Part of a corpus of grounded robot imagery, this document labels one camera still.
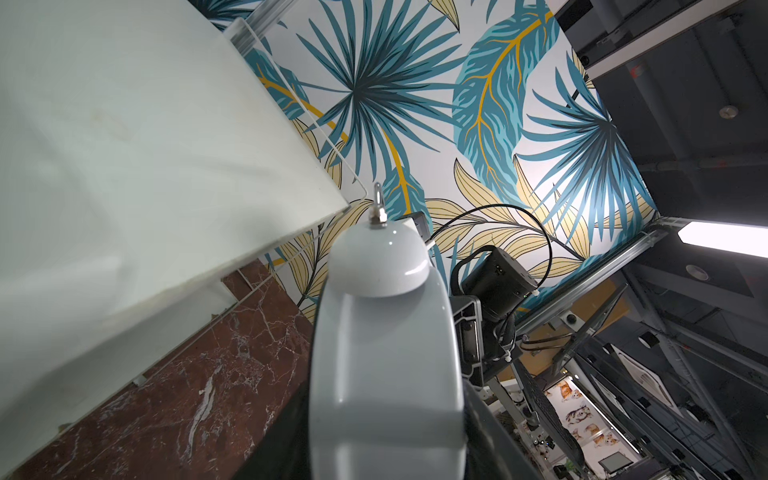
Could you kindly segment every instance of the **fluorescent light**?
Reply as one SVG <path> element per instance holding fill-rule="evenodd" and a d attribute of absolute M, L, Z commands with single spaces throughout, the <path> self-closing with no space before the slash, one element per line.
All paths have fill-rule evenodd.
<path fill-rule="evenodd" d="M 684 243 L 768 258 L 768 228 L 734 223 L 690 222 L 677 235 Z"/>

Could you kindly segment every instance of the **recessed light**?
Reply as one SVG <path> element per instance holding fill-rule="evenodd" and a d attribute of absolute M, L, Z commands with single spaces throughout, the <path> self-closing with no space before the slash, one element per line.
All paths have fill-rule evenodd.
<path fill-rule="evenodd" d="M 688 272 L 688 275 L 691 275 L 696 280 L 701 280 L 702 282 L 706 282 L 710 279 L 709 273 L 705 272 L 700 266 L 686 265 L 685 271 Z"/>

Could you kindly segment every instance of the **ceiling light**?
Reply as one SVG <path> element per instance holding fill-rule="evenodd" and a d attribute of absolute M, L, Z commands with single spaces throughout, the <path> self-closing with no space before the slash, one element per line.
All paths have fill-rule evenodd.
<path fill-rule="evenodd" d="M 688 272 L 688 275 L 691 275 L 696 280 L 701 280 L 702 282 L 706 282 L 710 279 L 710 274 L 704 271 L 700 266 L 686 265 L 685 271 Z"/>
<path fill-rule="evenodd" d="M 734 223 L 690 222 L 677 235 L 684 243 L 768 258 L 768 228 Z"/>

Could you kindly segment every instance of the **white wall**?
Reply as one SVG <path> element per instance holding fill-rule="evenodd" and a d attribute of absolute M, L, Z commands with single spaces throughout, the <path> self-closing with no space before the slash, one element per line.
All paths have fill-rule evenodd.
<path fill-rule="evenodd" d="M 346 206 L 185 0 L 0 2 L 0 134 L 0 415 Z"/>
<path fill-rule="evenodd" d="M 48 374 L 0 415 L 0 477 L 235 303 L 216 282 Z"/>

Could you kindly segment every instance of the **palm leaf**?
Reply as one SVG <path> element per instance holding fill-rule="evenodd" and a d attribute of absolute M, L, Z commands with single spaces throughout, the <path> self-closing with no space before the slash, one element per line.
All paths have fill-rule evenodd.
<path fill-rule="evenodd" d="M 307 258 L 310 259 L 310 264 L 313 266 L 315 265 L 315 242 L 314 237 L 312 235 L 312 231 L 304 232 L 301 235 L 294 238 L 296 243 L 299 245 L 299 247 L 304 250 L 304 253 L 306 254 Z"/>
<path fill-rule="evenodd" d="M 643 198 L 642 195 L 637 194 L 637 206 L 640 208 L 640 216 L 643 218 L 643 220 L 650 218 L 654 214 L 654 208 L 648 204 L 647 201 Z M 626 205 L 627 208 L 627 222 L 632 223 L 634 221 L 634 213 L 635 209 L 632 207 L 632 205 L 627 202 Z M 621 222 L 621 217 L 619 216 L 619 213 L 616 212 L 614 214 L 613 222 L 615 224 L 619 224 Z M 603 219 L 603 228 L 609 228 L 611 226 L 611 218 L 605 217 Z"/>
<path fill-rule="evenodd" d="M 246 18 L 253 11 L 253 0 L 189 0 L 205 18 L 223 31 L 235 18 Z"/>
<path fill-rule="evenodd" d="M 520 227 L 489 228 L 475 235 L 457 254 L 460 260 L 469 257 L 472 252 L 485 245 L 500 247 L 515 234 L 521 232 Z"/>
<path fill-rule="evenodd" d="M 341 150 L 344 147 L 344 144 L 344 140 L 340 141 L 336 144 L 336 150 Z M 336 150 L 331 150 L 331 153 L 328 154 L 328 159 L 326 160 L 326 172 L 328 172 L 328 175 L 333 179 L 333 183 L 336 184 L 338 188 L 341 188 L 342 165 L 341 161 L 337 158 L 339 155 L 336 153 Z"/>
<path fill-rule="evenodd" d="M 456 186 L 462 192 L 464 198 L 469 200 L 469 203 L 472 205 L 482 207 L 484 205 L 501 203 L 493 192 L 486 188 L 485 185 L 472 178 L 466 170 L 464 170 L 464 167 L 458 162 L 458 159 L 453 163 L 453 177 L 456 179 Z M 487 217 L 498 222 L 515 222 L 515 218 L 506 207 L 490 207 L 480 211 Z"/>
<path fill-rule="evenodd" d="M 560 198 L 560 192 L 554 192 L 554 199 Z M 573 207 L 562 207 L 558 212 L 558 218 L 560 219 L 560 226 L 563 229 L 563 233 L 568 238 L 568 242 L 576 253 L 581 255 L 581 258 L 589 257 L 591 245 L 589 243 L 589 229 L 587 222 L 584 218 L 577 220 L 577 211 Z"/>
<path fill-rule="evenodd" d="M 411 169 L 407 162 L 402 161 L 394 143 L 387 137 L 387 141 L 392 151 L 392 162 L 394 168 L 387 172 L 382 192 L 384 193 L 384 208 L 387 215 L 391 218 L 400 218 L 403 215 L 413 212 L 423 212 L 429 219 L 429 209 L 424 198 L 424 189 L 421 184 L 411 175 Z M 405 148 L 400 144 L 399 148 L 404 151 Z"/>
<path fill-rule="evenodd" d="M 360 200 L 355 200 L 350 204 L 351 208 L 345 214 L 343 214 L 342 218 L 335 222 L 333 226 L 330 227 L 328 231 L 323 233 L 322 237 L 320 237 L 318 259 L 322 259 L 325 255 L 328 254 L 329 251 L 331 251 L 331 246 L 333 245 L 333 242 L 336 241 L 336 238 L 344 230 L 357 223 L 357 221 L 360 220 L 360 217 L 366 212 L 366 210 L 368 210 L 368 207 L 370 207 L 372 203 L 373 202 L 371 200 L 363 198 Z"/>
<path fill-rule="evenodd" d="M 541 202 L 541 200 L 539 200 L 536 192 L 533 191 L 531 184 L 528 182 L 528 178 L 525 177 L 525 172 L 520 166 L 520 161 L 518 160 L 517 155 L 512 157 L 512 164 L 515 167 L 515 172 L 518 174 L 518 196 L 523 200 L 525 205 L 530 207 L 530 209 L 535 208 L 535 210 L 533 210 L 534 217 L 541 222 L 547 233 L 554 236 L 554 224 L 552 223 L 552 220 L 548 221 L 549 209 Z M 521 217 L 531 227 L 538 228 L 538 224 L 536 224 L 536 222 L 534 222 L 528 215 L 521 215 Z"/>
<path fill-rule="evenodd" d="M 304 113 L 304 109 L 295 99 L 293 92 L 280 79 L 280 76 L 272 66 L 272 62 L 264 52 L 253 48 L 245 56 L 245 61 L 259 78 L 261 84 L 272 95 L 272 99 L 283 109 L 283 113 L 289 120 L 294 120 Z M 309 103 L 309 98 L 306 96 L 306 92 L 296 78 L 296 75 L 291 70 L 282 67 L 280 67 L 280 72 L 288 80 L 293 91 L 299 95 L 300 101 Z"/>
<path fill-rule="evenodd" d="M 323 291 L 323 285 L 325 285 L 327 278 L 328 278 L 328 262 L 325 262 L 323 266 L 320 267 L 315 272 L 315 278 L 312 279 L 312 284 L 310 285 L 310 289 L 306 293 L 307 296 L 318 297 L 320 295 L 320 292 Z"/>
<path fill-rule="evenodd" d="M 304 255 L 298 254 L 299 249 L 296 248 L 291 242 L 280 245 L 280 249 L 285 254 L 286 260 L 294 257 L 293 259 L 288 260 L 291 273 L 293 273 L 293 279 L 296 281 L 296 287 L 298 287 L 300 292 L 306 291 L 307 283 L 310 281 L 310 271 L 306 266 Z"/>
<path fill-rule="evenodd" d="M 292 122 L 293 126 L 296 127 L 296 130 L 299 132 L 299 135 L 301 135 L 301 138 L 306 142 L 306 146 L 315 154 L 315 157 L 320 155 L 320 148 L 317 145 L 315 134 L 312 133 L 312 131 L 308 131 L 306 124 L 298 118 L 294 118 Z"/>
<path fill-rule="evenodd" d="M 504 202 L 525 206 L 509 159 L 522 135 L 528 76 L 559 33 L 544 0 L 533 6 L 516 0 L 513 16 L 472 46 L 456 82 L 456 147 L 472 162 L 477 178 Z"/>
<path fill-rule="evenodd" d="M 433 220 L 435 218 L 451 220 L 452 218 L 457 217 L 465 212 L 465 210 L 461 208 L 456 202 L 447 200 L 445 198 L 430 198 L 426 201 L 426 203 L 427 210 L 429 210 L 429 215 Z M 481 217 L 472 214 L 463 217 L 463 219 L 475 222 L 483 221 Z"/>
<path fill-rule="evenodd" d="M 488 23 L 488 20 L 491 18 L 491 11 L 496 6 L 496 1 L 497 0 L 490 0 L 490 2 L 488 2 L 488 10 L 485 12 L 485 23 Z M 474 5 L 475 0 L 472 0 L 471 2 L 469 2 L 469 4 Z"/>
<path fill-rule="evenodd" d="M 538 233 L 527 233 L 515 238 L 504 247 L 505 252 L 512 258 L 517 258 L 525 253 L 538 250 L 547 244 L 547 237 Z"/>
<path fill-rule="evenodd" d="M 453 3 L 453 0 L 427 0 L 427 2 L 432 4 L 438 12 L 445 15 L 445 17 L 451 21 L 453 26 L 456 27 L 456 30 L 459 30 L 458 12 L 456 11 L 456 5 Z"/>
<path fill-rule="evenodd" d="M 447 252 L 451 246 L 458 240 L 461 241 L 467 236 L 476 223 L 458 223 L 451 225 L 435 237 L 435 246 L 440 249 L 440 253 Z"/>
<path fill-rule="evenodd" d="M 365 145 L 368 148 L 373 176 L 376 177 L 377 151 L 381 154 L 389 174 L 395 166 L 392 165 L 385 137 L 395 144 L 404 164 L 407 164 L 407 158 L 405 150 L 400 148 L 399 135 L 430 148 L 422 140 L 422 135 L 413 131 L 412 126 L 447 140 L 418 117 L 452 123 L 450 116 L 439 110 L 450 108 L 450 105 L 425 98 L 418 93 L 430 89 L 453 89 L 452 85 L 430 82 L 429 79 L 462 63 L 462 58 L 446 61 L 458 46 L 441 49 L 457 32 L 437 34 L 446 20 L 444 15 L 420 27 L 430 4 L 425 3 L 409 18 L 410 0 L 402 3 L 391 20 L 392 0 L 386 0 L 374 26 L 372 17 L 375 10 L 372 2 L 363 0 L 362 42 L 358 43 L 353 3 L 351 0 L 342 0 L 341 3 L 344 27 L 336 20 L 330 7 L 325 2 L 320 2 L 334 37 L 327 38 L 312 20 L 310 26 L 319 46 L 299 35 L 300 41 L 313 57 L 349 92 L 334 104 L 318 123 L 335 124 L 329 136 L 333 142 L 339 141 L 342 132 L 349 129 L 349 141 L 342 154 L 346 156 L 352 147 L 356 149 L 358 173 L 362 147 Z M 321 154 L 327 153 L 328 149 L 330 145 L 326 142 Z"/>
<path fill-rule="evenodd" d="M 304 314 L 307 320 L 314 323 L 315 322 L 315 314 L 317 313 L 317 304 L 312 302 L 308 306 L 301 309 L 301 313 Z"/>
<path fill-rule="evenodd" d="M 613 213 L 617 211 L 622 228 L 628 228 L 628 207 L 640 211 L 637 205 L 637 195 L 653 206 L 653 200 L 645 189 L 640 173 L 637 171 L 627 146 L 619 137 L 616 127 L 611 122 L 605 105 L 596 93 L 592 93 L 584 82 L 584 76 L 570 55 L 566 55 L 568 73 L 576 92 L 581 100 L 576 101 L 576 95 L 569 93 L 565 87 L 560 72 L 555 72 L 555 84 L 562 104 L 543 98 L 536 91 L 535 97 L 545 106 L 553 110 L 554 118 L 531 117 L 537 124 L 556 130 L 554 133 L 525 132 L 525 136 L 537 142 L 558 142 L 556 147 L 538 154 L 522 155 L 527 161 L 549 161 L 559 159 L 555 166 L 544 175 L 539 185 L 550 180 L 554 175 L 559 178 L 541 199 L 542 203 L 562 187 L 562 195 L 558 198 L 548 215 L 550 220 L 563 207 L 577 208 L 576 219 L 585 215 L 587 224 L 598 222 L 598 231 L 602 238 L 603 218 L 610 217 L 608 224 L 610 237 L 613 238 L 616 222 Z M 636 228 L 641 222 L 633 223 Z M 589 239 L 592 240 L 593 229 L 589 229 Z"/>
<path fill-rule="evenodd" d="M 547 271 L 547 265 L 549 259 L 544 260 L 538 265 L 531 268 L 528 273 L 534 278 L 542 278 Z M 567 257 L 555 257 L 552 259 L 552 270 L 549 271 L 547 278 L 556 278 L 558 276 L 568 275 L 581 266 L 581 260 L 576 260 Z"/>

